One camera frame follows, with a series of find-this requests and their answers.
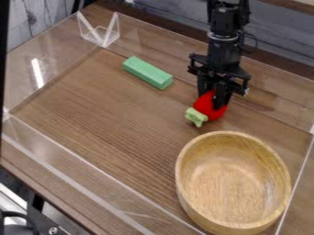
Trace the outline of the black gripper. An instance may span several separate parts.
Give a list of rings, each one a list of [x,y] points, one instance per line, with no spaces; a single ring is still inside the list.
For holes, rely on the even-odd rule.
[[[213,110],[224,107],[232,93],[247,94],[249,74],[240,67],[244,46],[244,32],[233,37],[208,33],[207,54],[191,53],[187,71],[197,77],[197,92],[203,96],[215,89]]]

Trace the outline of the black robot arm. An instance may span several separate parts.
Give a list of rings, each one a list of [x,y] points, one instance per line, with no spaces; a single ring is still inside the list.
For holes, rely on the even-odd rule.
[[[244,26],[248,23],[247,0],[236,4],[224,0],[207,0],[207,54],[191,53],[187,71],[197,77],[197,92],[203,96],[212,91],[212,109],[229,103],[231,95],[247,94],[251,75],[240,67],[244,51]]]

